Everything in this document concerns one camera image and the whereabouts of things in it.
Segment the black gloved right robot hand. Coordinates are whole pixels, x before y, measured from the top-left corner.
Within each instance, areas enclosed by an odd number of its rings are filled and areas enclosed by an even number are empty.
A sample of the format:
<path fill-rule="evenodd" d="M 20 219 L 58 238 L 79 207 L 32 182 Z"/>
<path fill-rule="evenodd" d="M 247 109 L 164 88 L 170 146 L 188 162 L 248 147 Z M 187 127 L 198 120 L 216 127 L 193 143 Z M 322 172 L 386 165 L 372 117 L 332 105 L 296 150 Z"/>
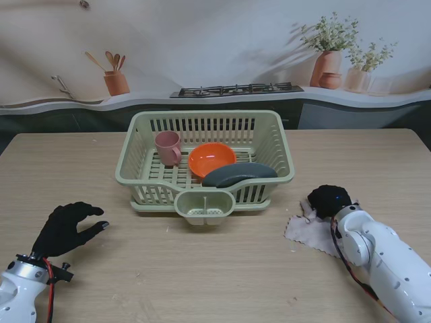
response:
<path fill-rule="evenodd" d="M 307 199 L 319 219 L 332 217 L 344 207 L 352 205 L 352 200 L 345 188 L 328 184 L 314 189 Z"/>

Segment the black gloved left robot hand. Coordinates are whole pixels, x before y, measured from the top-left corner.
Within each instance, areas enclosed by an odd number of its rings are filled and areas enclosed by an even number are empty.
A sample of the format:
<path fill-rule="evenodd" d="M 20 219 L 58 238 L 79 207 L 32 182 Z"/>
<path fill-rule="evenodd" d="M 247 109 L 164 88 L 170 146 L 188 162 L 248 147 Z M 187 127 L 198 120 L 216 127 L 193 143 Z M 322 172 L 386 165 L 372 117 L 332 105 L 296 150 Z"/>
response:
<path fill-rule="evenodd" d="M 90 216 L 101 216 L 100 207 L 85 202 L 69 203 L 58 206 L 49 215 L 31 251 L 31 256 L 42 258 L 61 256 L 77 247 L 85 245 L 109 226 L 107 221 L 99 221 L 93 226 L 78 232 L 77 225 Z"/>

